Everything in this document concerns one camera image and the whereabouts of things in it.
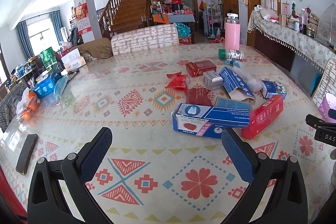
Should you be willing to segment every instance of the window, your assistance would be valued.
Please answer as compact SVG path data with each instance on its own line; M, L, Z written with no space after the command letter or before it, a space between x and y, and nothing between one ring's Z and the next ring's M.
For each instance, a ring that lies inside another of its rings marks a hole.
M35 55L52 47L57 52L61 48L58 43L53 24L50 18L40 20L27 26L30 44Z

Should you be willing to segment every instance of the blue medicine box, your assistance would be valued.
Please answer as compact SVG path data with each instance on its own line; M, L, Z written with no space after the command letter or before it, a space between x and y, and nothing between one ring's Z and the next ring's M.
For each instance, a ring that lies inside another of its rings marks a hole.
M38 81L33 91L37 94L37 97L41 99L54 91L56 82L59 78L59 75L55 71L48 73Z
M225 128L247 127L249 113L247 109L180 104L171 116L175 131L220 139Z

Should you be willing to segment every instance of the bottle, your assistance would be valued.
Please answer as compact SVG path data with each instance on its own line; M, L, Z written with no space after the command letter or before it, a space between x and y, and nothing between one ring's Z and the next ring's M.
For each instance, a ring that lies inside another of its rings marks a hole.
M236 59L240 60L244 58L244 54L240 50L225 50L220 48L218 50L219 59Z
M306 33L306 24L307 24L307 14L304 8L301 9L301 13L299 15L299 23L300 23L300 33Z
M237 14L227 14L225 20L225 49L239 50L240 24Z

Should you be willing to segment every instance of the red medicine box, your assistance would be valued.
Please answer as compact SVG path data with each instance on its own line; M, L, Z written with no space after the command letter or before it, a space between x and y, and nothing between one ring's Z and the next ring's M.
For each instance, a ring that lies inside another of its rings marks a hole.
M203 60L195 63L190 62L185 64L185 68L191 77L202 76L206 71L216 71L216 65L209 60Z
M250 113L250 124L241 129L241 136L251 140L263 131L284 109L283 96L274 95Z

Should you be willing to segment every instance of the plaid shirt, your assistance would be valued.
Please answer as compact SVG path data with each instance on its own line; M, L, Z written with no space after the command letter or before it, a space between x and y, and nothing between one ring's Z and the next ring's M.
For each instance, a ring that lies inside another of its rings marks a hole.
M0 102L0 127L3 132L6 131L9 123L9 112L11 111L12 107L15 107L15 101L21 101L22 94L25 91L26 87L19 83L17 84L10 93L8 93L5 98Z

